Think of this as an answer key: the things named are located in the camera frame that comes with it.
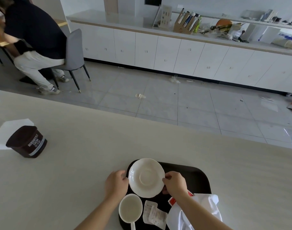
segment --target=hershey's cocoa container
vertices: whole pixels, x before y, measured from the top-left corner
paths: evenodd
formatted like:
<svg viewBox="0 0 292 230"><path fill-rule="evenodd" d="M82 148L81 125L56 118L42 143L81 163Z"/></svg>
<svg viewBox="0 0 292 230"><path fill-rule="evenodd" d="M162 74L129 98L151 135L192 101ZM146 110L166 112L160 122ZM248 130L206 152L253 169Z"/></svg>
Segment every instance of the hershey's cocoa container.
<svg viewBox="0 0 292 230"><path fill-rule="evenodd" d="M47 140L35 126L22 126L6 142L7 147L26 158L37 158L46 144Z"/></svg>

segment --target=left hand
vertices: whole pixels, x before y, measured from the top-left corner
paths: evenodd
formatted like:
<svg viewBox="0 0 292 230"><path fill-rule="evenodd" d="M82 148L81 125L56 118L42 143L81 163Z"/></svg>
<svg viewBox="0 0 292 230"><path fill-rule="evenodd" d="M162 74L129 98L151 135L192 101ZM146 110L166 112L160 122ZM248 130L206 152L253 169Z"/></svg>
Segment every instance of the left hand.
<svg viewBox="0 0 292 230"><path fill-rule="evenodd" d="M124 177L125 170L112 172L105 183L105 200L119 204L128 191L129 179Z"/></svg>

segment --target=wooden table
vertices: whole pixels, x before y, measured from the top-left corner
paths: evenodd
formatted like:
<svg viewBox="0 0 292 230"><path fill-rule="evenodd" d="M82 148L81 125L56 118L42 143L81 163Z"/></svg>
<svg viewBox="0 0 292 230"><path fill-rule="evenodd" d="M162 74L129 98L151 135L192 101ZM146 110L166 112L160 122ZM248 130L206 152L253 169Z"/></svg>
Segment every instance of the wooden table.
<svg viewBox="0 0 292 230"><path fill-rule="evenodd" d="M64 20L59 20L59 19L55 19L56 23L58 24L59 27L65 26L67 25L67 21ZM5 50L5 46L9 45L8 42L3 41L2 39L0 39L0 48L3 50L3 52L6 54L6 56L10 59L10 61L13 63L12 58L10 57L10 55L7 53L7 51Z"/></svg>
<svg viewBox="0 0 292 230"><path fill-rule="evenodd" d="M139 158L201 169L234 230L292 230L292 149L0 91L0 126L25 118L48 143L36 159L0 150L0 230L74 229Z"/></svg>

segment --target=cup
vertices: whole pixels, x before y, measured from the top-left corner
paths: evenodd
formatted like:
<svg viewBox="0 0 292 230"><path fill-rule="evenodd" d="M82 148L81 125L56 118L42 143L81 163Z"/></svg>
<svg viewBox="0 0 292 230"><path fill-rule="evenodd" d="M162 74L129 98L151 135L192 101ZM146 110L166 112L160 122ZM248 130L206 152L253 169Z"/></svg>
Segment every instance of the cup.
<svg viewBox="0 0 292 230"><path fill-rule="evenodd" d="M143 204L136 194L127 194L119 204L118 213L121 219L131 224L131 230L135 230L135 223L143 212Z"/></svg>

